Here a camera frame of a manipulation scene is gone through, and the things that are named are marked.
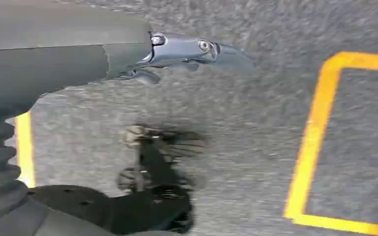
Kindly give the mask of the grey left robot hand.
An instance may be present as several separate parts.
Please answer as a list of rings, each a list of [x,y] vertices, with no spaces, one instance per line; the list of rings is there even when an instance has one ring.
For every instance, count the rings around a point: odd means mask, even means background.
[[[123,13],[35,0],[0,0],[0,236],[107,236],[93,223],[39,203],[9,160],[16,149],[8,119],[28,112],[43,95],[97,80],[156,83],[147,67],[216,64],[254,69],[241,50],[206,39],[159,32]]]

